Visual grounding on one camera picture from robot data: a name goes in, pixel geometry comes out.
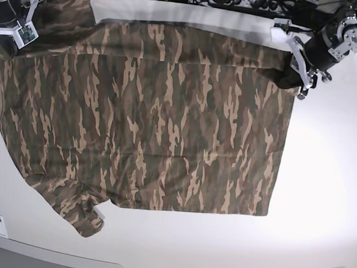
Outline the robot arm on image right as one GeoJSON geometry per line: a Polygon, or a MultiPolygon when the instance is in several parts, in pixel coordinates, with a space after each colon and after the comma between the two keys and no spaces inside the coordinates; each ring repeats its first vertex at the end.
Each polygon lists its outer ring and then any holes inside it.
{"type": "Polygon", "coordinates": [[[314,88],[317,76],[332,80],[329,69],[350,53],[357,54],[357,6],[340,9],[334,18],[316,31],[306,42],[293,36],[287,43],[293,53],[290,66],[299,74],[302,86],[297,97],[302,100],[314,88]]]}

